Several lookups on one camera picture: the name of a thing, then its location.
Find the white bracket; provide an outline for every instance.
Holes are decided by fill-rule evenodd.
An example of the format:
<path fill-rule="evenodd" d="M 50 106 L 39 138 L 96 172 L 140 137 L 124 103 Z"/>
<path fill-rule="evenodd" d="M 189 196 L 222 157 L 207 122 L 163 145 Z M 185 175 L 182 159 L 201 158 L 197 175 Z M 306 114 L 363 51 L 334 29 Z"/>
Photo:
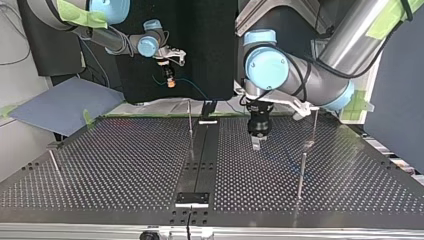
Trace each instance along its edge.
<path fill-rule="evenodd" d="M 248 93 L 245 93 L 245 94 L 246 94 L 246 97 L 249 99 L 256 99 L 259 97 L 255 95 L 250 95 Z M 296 111 L 296 114 L 293 116 L 293 119 L 296 121 L 311 115 L 313 110 L 319 109 L 319 107 L 315 107 L 309 102 L 302 103 L 299 99 L 293 96 L 290 96 L 286 93 L 280 92 L 278 90 L 274 90 L 270 92 L 269 94 L 265 95 L 264 97 L 261 98 L 261 101 L 280 103 L 280 104 L 290 106 L 294 111 Z"/>
<path fill-rule="evenodd" d="M 165 46 L 160 48 L 153 57 L 155 59 L 168 59 L 169 61 L 178 64 L 180 67 L 183 67 L 185 64 L 185 56 L 186 52 L 184 52 L 183 50 Z"/>

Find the wire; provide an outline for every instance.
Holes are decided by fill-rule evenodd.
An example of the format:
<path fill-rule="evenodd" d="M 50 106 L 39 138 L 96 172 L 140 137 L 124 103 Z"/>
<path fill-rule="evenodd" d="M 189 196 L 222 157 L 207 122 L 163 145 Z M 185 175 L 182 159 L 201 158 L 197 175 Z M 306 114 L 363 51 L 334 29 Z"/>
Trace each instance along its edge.
<path fill-rule="evenodd" d="M 375 64 L 375 62 L 377 61 L 378 57 L 380 56 L 381 52 L 383 51 L 384 47 L 387 45 L 387 43 L 389 42 L 389 39 L 393 36 L 393 34 L 396 32 L 396 30 L 402 25 L 402 21 L 400 21 L 398 24 L 396 24 L 396 26 L 392 29 L 392 31 L 387 35 L 386 39 L 384 40 L 383 44 L 380 46 L 380 48 L 378 49 L 377 53 L 375 54 L 374 58 L 372 59 L 372 61 L 370 62 L 370 64 L 368 64 L 368 66 L 360 73 L 358 74 L 346 74 L 343 72 L 340 72 L 330 66 L 328 66 L 326 63 L 322 62 L 320 59 L 315 60 L 315 63 L 324 68 L 325 70 L 329 71 L 330 73 L 341 77 L 341 78 L 346 78 L 346 79 L 352 79 L 352 78 L 358 78 L 363 76 L 365 73 L 367 73 Z"/>
<path fill-rule="evenodd" d="M 408 0 L 400 0 L 402 3 L 402 7 L 406 12 L 406 19 L 408 19 L 409 22 L 412 22 L 414 20 L 414 15 L 412 13 L 411 5 L 409 4 Z"/>
<path fill-rule="evenodd" d="M 23 61 L 25 61 L 25 60 L 26 60 L 26 59 L 27 59 L 30 55 L 31 55 L 31 49 L 29 49 L 29 48 L 28 48 L 28 52 L 27 52 L 27 54 L 25 55 L 25 57 L 23 57 L 23 58 L 21 58 L 21 59 L 19 59 L 19 60 L 13 61 L 13 62 L 0 63 L 0 66 L 8 66 L 8 65 L 13 65 L 13 64 L 16 64 L 16 63 L 23 62 Z"/>
<path fill-rule="evenodd" d="M 112 54 L 114 54 L 114 55 L 119 55 L 119 54 L 123 53 L 128 48 L 129 55 L 131 57 L 134 57 L 134 48 L 133 48 L 133 46 L 131 44 L 131 41 L 130 41 L 129 37 L 126 34 L 120 32 L 118 29 L 116 29 L 116 28 L 114 28 L 112 26 L 109 26 L 109 28 L 112 29 L 116 34 L 118 34 L 121 37 L 121 41 L 122 41 L 122 48 L 120 50 L 118 50 L 118 51 L 111 51 L 109 49 L 109 51 Z"/>
<path fill-rule="evenodd" d="M 106 87 L 109 87 L 109 88 L 110 88 L 109 76 L 107 75 L 106 71 L 104 70 L 104 68 L 103 68 L 103 67 L 102 67 L 102 65 L 100 64 L 99 60 L 97 60 L 96 55 L 94 55 L 93 51 L 91 51 L 91 49 L 90 49 L 90 47 L 88 47 L 87 43 L 85 43 L 84 41 L 81 41 L 81 42 L 82 42 L 82 44 L 83 44 L 83 45 L 87 48 L 87 50 L 90 52 L 91 56 L 93 56 L 94 61 L 96 61 L 97 65 L 99 65 L 99 67 L 100 67 L 100 69 L 102 70 L 103 75 L 104 75 L 104 77 L 105 77 L 105 79 L 106 79 L 106 83 L 107 83 L 107 84 L 106 84 Z"/>
<path fill-rule="evenodd" d="M 190 219 L 191 219 L 191 211 L 192 211 L 192 209 L 193 209 L 193 207 L 190 208 L 190 213 L 188 214 L 188 218 L 187 218 L 187 226 L 186 226 L 187 240 L 191 240 Z"/>
<path fill-rule="evenodd" d="M 153 76 L 152 75 L 152 79 L 153 79 L 153 81 L 155 81 L 155 83 L 157 84 L 157 85 L 159 85 L 159 86 L 163 86 L 163 85 L 165 85 L 166 84 L 166 82 L 159 82 L 158 80 L 156 80 L 156 78 L 155 78 L 155 76 Z M 186 82 L 186 83 L 190 83 L 193 87 L 195 87 L 196 89 L 197 89 L 197 91 L 199 91 L 201 94 L 202 94 L 202 96 L 206 99 L 206 100 L 209 100 L 209 101 L 220 101 L 220 99 L 209 99 L 209 97 L 194 83 L 194 82 L 192 82 L 192 81 L 190 81 L 190 80 L 188 80 L 188 79 L 185 79 L 185 78 L 179 78 L 179 79 L 176 79 L 175 81 L 183 81 L 183 82 Z M 234 111 L 234 112 L 236 112 L 236 113 L 240 113 L 240 114 L 243 114 L 243 115 L 245 115 L 245 113 L 244 112 L 240 112 L 240 111 L 237 111 L 228 101 L 225 101 L 227 104 L 228 104 L 228 106 L 230 106 L 230 108 Z"/>
<path fill-rule="evenodd" d="M 0 8 L 1 7 L 6 7 L 7 9 L 9 9 L 9 10 L 11 10 L 14 14 L 15 14 L 15 16 L 20 20 L 20 21 L 22 21 L 22 18 L 21 18 L 21 16 L 19 16 L 19 14 L 18 14 L 18 12 L 16 11 L 16 9 L 14 9 L 14 8 L 12 8 L 11 6 L 8 6 L 8 5 L 2 5 L 1 3 L 0 3 Z M 15 25 L 15 23 L 12 21 L 12 19 L 10 19 L 10 17 L 6 14 L 6 12 L 3 10 L 3 9 L 0 9 L 1 10 L 1 12 L 2 12 L 2 14 L 3 14 L 3 16 L 5 16 L 6 17 L 6 19 L 7 19 L 7 21 L 9 21 L 9 23 L 13 26 L 13 28 L 16 30 L 16 32 L 17 33 L 19 33 L 19 35 L 21 35 L 21 37 L 22 38 L 24 38 L 24 39 L 27 39 L 26 38 L 26 36 L 25 36 L 25 34 L 23 33 L 23 32 L 21 32 L 21 30 Z"/>
<path fill-rule="evenodd" d="M 401 0 L 402 6 L 406 12 L 407 15 L 407 19 L 408 21 L 412 21 L 413 20 L 413 16 L 412 16 L 412 10 L 411 10 L 411 6 L 409 5 L 408 0 Z M 316 21 L 315 21 L 315 31 L 317 30 L 317 23 L 318 23 L 318 18 L 320 16 L 320 9 L 318 10 L 317 13 L 317 17 L 316 17 Z M 371 60 L 371 62 L 368 64 L 368 66 L 360 73 L 358 74 L 346 74 L 343 72 L 338 71 L 337 69 L 334 69 L 332 67 L 330 67 L 329 65 L 327 65 L 326 63 L 324 63 L 323 61 L 321 61 L 319 58 L 312 59 L 312 61 L 314 63 L 316 63 L 318 66 L 324 68 L 325 70 L 327 70 L 328 72 L 341 77 L 341 78 L 346 78 L 346 79 L 352 79 L 352 78 L 358 78 L 363 76 L 364 74 L 366 74 L 375 64 L 375 62 L 377 61 L 378 57 L 381 55 L 381 53 L 383 52 L 384 47 L 387 45 L 387 43 L 389 42 L 389 39 L 393 36 L 393 34 L 396 32 L 396 30 L 402 25 L 403 21 L 399 21 L 395 27 L 389 32 L 389 34 L 386 36 L 386 39 L 384 40 L 383 44 L 381 44 L 380 48 L 378 49 L 377 53 L 375 54 L 374 58 Z"/>
<path fill-rule="evenodd" d="M 18 13 L 18 11 L 16 10 L 16 9 L 14 9 L 11 5 L 9 5 L 8 3 L 5 3 L 5 2 L 0 2 L 0 10 L 1 10 L 1 13 L 6 17 L 6 19 L 7 19 L 7 21 L 12 25 L 12 27 L 18 32 L 18 34 L 22 37 L 22 38 L 24 38 L 25 40 L 27 40 L 27 38 L 26 38 L 26 36 L 25 36 L 25 34 L 23 33 L 23 32 L 21 32 L 21 30 L 15 25 L 15 23 L 10 19 L 10 17 L 6 14 L 6 12 L 4 11 L 4 9 L 2 9 L 2 7 L 5 7 L 5 8 L 7 8 L 7 9 L 9 9 L 10 11 L 12 11 L 15 15 L 16 15 L 16 17 L 20 20 L 20 21 L 22 21 L 22 18 L 21 18 L 21 16 L 19 15 L 19 13 Z M 26 59 L 28 59 L 28 57 L 31 55 L 31 48 L 29 47 L 29 45 L 28 45 L 28 52 L 26 53 L 26 55 L 23 57 L 23 58 L 21 58 L 21 59 L 19 59 L 19 60 L 16 60 L 16 61 L 12 61 L 12 62 L 6 62 L 6 63 L 0 63 L 0 66 L 8 66 L 8 65 L 13 65 L 13 64 L 16 64 L 16 63 L 20 63 L 20 62 L 23 62 L 23 61 L 25 61 Z"/>

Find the gray panel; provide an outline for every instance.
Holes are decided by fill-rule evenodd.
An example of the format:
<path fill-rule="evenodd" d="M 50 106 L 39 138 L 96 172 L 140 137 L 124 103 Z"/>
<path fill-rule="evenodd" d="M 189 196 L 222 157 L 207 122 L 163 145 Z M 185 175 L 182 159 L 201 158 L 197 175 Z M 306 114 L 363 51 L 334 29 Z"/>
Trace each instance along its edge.
<path fill-rule="evenodd" d="M 424 173 L 424 7 L 405 22 L 384 49 L 365 131 Z"/>
<path fill-rule="evenodd" d="M 73 77 L 22 104 L 10 116 L 70 136 L 86 125 L 84 110 L 94 119 L 123 101 L 118 91 Z"/>

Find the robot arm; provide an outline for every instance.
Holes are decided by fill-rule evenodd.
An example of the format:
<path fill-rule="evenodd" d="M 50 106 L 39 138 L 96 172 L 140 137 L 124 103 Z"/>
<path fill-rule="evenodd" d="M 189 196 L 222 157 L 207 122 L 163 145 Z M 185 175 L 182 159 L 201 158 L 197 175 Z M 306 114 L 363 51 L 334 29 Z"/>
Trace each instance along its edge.
<path fill-rule="evenodd" d="M 259 16 L 273 7 L 290 4 L 294 4 L 297 11 L 306 12 L 303 15 L 312 25 L 312 19 L 308 17 L 310 11 L 306 11 L 309 8 L 302 2 L 250 1 L 240 13 L 246 19 L 236 21 L 236 33 L 241 36 Z M 330 111 L 338 111 L 350 102 L 355 91 L 350 78 L 366 72 L 368 68 L 364 66 L 371 66 L 370 59 L 375 59 L 384 46 L 384 40 L 369 37 L 367 32 L 388 3 L 389 0 L 357 0 L 317 59 L 300 59 L 285 53 L 276 47 L 273 30 L 254 30 L 244 34 L 243 87 L 247 109 L 251 113 L 248 129 L 255 149 L 260 148 L 260 140 L 266 140 L 271 131 L 269 113 L 275 102 L 300 100 Z M 300 105 L 295 110 L 306 116 L 308 112 L 302 112 Z"/>
<path fill-rule="evenodd" d="M 67 0 L 67 2 L 86 11 L 100 11 L 106 15 L 108 24 L 117 24 L 128 15 L 130 0 Z M 56 0 L 28 0 L 34 14 L 45 24 L 61 31 L 71 31 L 83 40 L 90 40 L 105 47 L 110 54 L 140 54 L 157 60 L 168 80 L 168 87 L 175 86 L 174 69 L 170 62 L 184 66 L 186 53 L 167 45 L 168 36 L 159 20 L 149 20 L 143 24 L 144 34 L 127 36 L 113 27 L 107 29 L 90 28 L 62 21 Z"/>

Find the perforated metal table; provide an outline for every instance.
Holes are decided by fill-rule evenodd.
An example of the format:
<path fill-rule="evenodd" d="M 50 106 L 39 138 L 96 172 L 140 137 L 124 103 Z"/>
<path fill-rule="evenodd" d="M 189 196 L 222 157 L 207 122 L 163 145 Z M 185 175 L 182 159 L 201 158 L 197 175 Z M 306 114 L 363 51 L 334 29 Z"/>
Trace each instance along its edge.
<path fill-rule="evenodd" d="M 186 118 L 101 119 L 57 151 L 61 171 L 46 153 L 0 184 L 0 233 L 26 223 L 424 228 L 424 188 L 335 119 L 318 118 L 301 201 L 300 158 L 312 119 L 273 117 L 260 151 L 247 121 L 195 124 L 191 140 Z M 209 207 L 193 209 L 187 222 L 188 209 L 175 207 L 180 192 L 209 193 Z"/>

